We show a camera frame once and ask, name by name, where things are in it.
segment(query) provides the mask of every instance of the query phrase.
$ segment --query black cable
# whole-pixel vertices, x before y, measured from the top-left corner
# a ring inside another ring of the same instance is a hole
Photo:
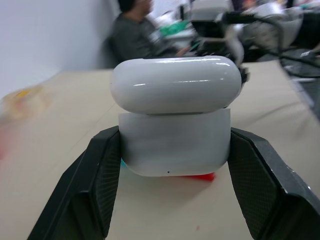
[[[302,58],[296,58],[296,57],[291,57],[291,56],[287,56],[284,55],[284,50],[283,50],[283,41],[284,41],[284,34],[282,31],[282,27],[279,23],[277,23],[276,21],[270,20],[270,19],[266,19],[266,18],[261,18],[261,17],[257,17],[254,14],[244,14],[244,13],[238,13],[238,12],[229,12],[225,14],[225,21],[228,24],[252,24],[254,22],[261,22],[261,23],[265,23],[265,24],[269,24],[274,26],[277,31],[278,31],[278,43],[277,43],[277,52],[272,52],[268,49],[266,49],[265,47],[258,45],[256,43],[254,43],[258,48],[266,51],[269,54],[275,55],[277,57],[279,57],[279,62],[280,65],[290,74],[299,78],[312,78],[312,79],[317,79],[320,78],[320,75],[315,75],[315,76],[306,76],[306,75],[301,75],[295,72],[290,71],[289,69],[286,69],[283,63],[283,59],[287,59],[287,60],[291,60],[291,61],[295,61],[295,62],[299,62],[299,63],[303,63],[303,64],[307,64],[309,66],[315,67],[315,68],[319,68],[320,69],[320,65],[312,62],[312,61],[308,61],[308,60],[304,60]]]

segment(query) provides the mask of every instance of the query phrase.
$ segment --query white wall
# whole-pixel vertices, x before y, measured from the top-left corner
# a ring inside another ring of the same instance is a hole
[[[0,98],[63,70],[113,65],[102,51],[116,0],[0,0]]]

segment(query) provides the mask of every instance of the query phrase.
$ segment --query dark hair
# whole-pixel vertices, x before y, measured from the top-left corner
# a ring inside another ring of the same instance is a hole
[[[125,13],[130,11],[134,7],[135,1],[136,0],[118,0],[121,12]]]

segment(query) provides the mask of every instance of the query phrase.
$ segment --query green object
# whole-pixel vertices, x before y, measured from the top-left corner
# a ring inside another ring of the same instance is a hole
[[[194,44],[192,47],[190,47],[189,51],[191,52],[192,50],[194,50],[196,47],[198,47],[200,45],[200,42],[197,42],[196,44]]]
[[[164,36],[164,37],[169,36],[169,35],[174,35],[174,34],[180,33],[181,31],[185,30],[187,25],[188,25],[187,21],[176,22],[176,23],[169,25],[169,26],[160,27],[160,32],[161,32],[162,36]]]
[[[301,5],[300,5],[300,8],[302,8],[302,9],[307,9],[307,8],[309,7],[309,5],[310,5],[310,4],[307,4],[307,3],[301,4]]]

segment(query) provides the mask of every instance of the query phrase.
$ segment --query yellow object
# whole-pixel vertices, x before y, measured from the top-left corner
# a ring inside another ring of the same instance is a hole
[[[38,85],[6,95],[3,104],[11,119],[21,120],[40,115],[49,101],[43,87]]]

